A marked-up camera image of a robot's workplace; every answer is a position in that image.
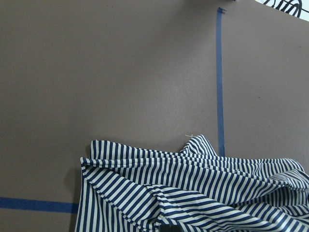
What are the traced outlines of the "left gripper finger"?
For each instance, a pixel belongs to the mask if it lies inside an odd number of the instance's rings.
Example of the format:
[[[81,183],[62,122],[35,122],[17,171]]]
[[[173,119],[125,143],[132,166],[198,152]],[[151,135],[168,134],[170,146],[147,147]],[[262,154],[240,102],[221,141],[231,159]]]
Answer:
[[[178,225],[160,225],[159,226],[160,232],[181,232],[181,227]]]

